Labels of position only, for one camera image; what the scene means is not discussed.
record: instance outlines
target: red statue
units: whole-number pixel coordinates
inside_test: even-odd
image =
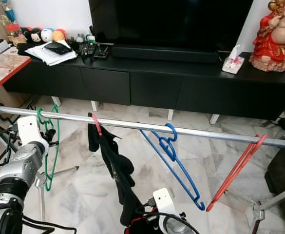
[[[270,15],[260,21],[249,61],[263,71],[285,71],[285,0],[272,0]]]

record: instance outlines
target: black wallet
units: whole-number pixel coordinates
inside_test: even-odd
[[[72,49],[66,47],[65,45],[62,45],[59,42],[53,41],[51,43],[49,43],[48,45],[45,45],[45,48],[48,50],[51,50],[59,55],[63,55],[65,53],[71,52]]]

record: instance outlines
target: blue hanger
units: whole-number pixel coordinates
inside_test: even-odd
[[[205,210],[205,205],[204,203],[201,201],[200,204],[198,203],[198,199],[200,199],[200,194],[196,189],[196,186],[191,178],[191,176],[189,175],[188,171],[186,170],[186,168],[182,165],[181,161],[179,160],[179,158],[176,155],[176,151],[173,147],[173,145],[171,144],[171,142],[175,142],[177,141],[177,132],[174,128],[174,126],[170,123],[165,124],[165,126],[171,128],[173,134],[174,134],[174,138],[166,138],[163,136],[160,136],[158,133],[156,133],[155,131],[151,131],[157,138],[159,141],[159,145],[161,146],[161,148],[165,151],[165,153],[168,155],[168,157],[173,161],[173,162],[177,162],[179,167],[182,169],[182,171],[184,172],[184,174],[186,175],[186,177],[188,178],[192,188],[194,189],[194,192],[196,194],[196,197],[193,196],[193,194],[190,192],[190,190],[186,187],[186,185],[184,184],[184,182],[180,179],[180,177],[177,175],[177,173],[173,170],[173,168],[170,166],[170,164],[168,164],[167,160],[164,158],[164,156],[159,152],[159,150],[157,149],[157,147],[152,143],[152,141],[148,138],[148,136],[144,133],[144,131],[142,131],[140,129],[140,132],[142,133],[142,135],[147,139],[147,141],[149,142],[149,144],[154,148],[154,150],[157,152],[157,154],[161,157],[161,159],[164,161],[164,163],[166,164],[166,166],[170,169],[170,171],[173,173],[173,175],[175,176],[175,178],[179,181],[179,183],[181,184],[181,186],[184,188],[184,190],[187,192],[187,194],[189,195],[189,197],[192,199],[192,201],[195,203],[195,205],[197,206],[197,208],[201,211]]]

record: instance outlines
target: marble floor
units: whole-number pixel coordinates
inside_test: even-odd
[[[61,113],[87,116],[92,111],[90,101],[61,98],[61,102]],[[37,103],[37,107],[45,111],[50,111],[52,105],[50,97],[41,97]],[[96,116],[164,125],[167,122],[167,113],[168,110],[162,109],[101,103]],[[209,118],[208,114],[175,111],[170,122],[176,127],[248,136],[267,134],[270,138],[278,138],[285,133],[276,125],[263,127],[265,121],[259,119],[220,116],[215,125],[210,125]],[[209,213],[198,210],[138,130],[115,127],[107,129],[122,138],[116,141],[120,154],[128,157],[134,165],[133,179],[136,186],[133,190],[141,202],[149,199],[153,191],[166,187],[177,211],[185,212],[188,221],[201,234],[249,232],[252,214],[247,204],[224,195]],[[178,136],[174,146],[201,194],[201,201],[208,205],[247,144]],[[54,151],[50,151],[50,161],[54,159]],[[277,151],[275,147],[262,146],[232,183],[231,188],[254,200],[265,201],[272,197],[264,174]],[[45,192],[47,221],[77,227],[78,234],[122,234],[124,227],[119,223],[122,207],[118,203],[116,185],[100,152],[88,150],[87,125],[61,120],[56,170],[76,165],[80,166],[77,172],[56,177],[51,191]],[[34,186],[26,197],[24,213],[35,219],[40,217],[39,196]],[[259,234],[285,234],[284,214],[279,207],[267,211],[266,218],[260,224]],[[23,233],[40,232],[25,227]],[[72,232],[57,230],[56,233]]]

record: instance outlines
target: red table edge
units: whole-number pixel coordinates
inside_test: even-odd
[[[31,61],[31,58],[29,57],[28,60],[26,60],[23,64],[21,64],[19,67],[17,67],[15,70],[13,70],[11,73],[9,73],[4,79],[0,81],[0,86],[4,84],[8,79],[10,79],[14,74],[16,74],[18,71],[20,71],[23,67],[25,67],[27,64],[29,64]]]

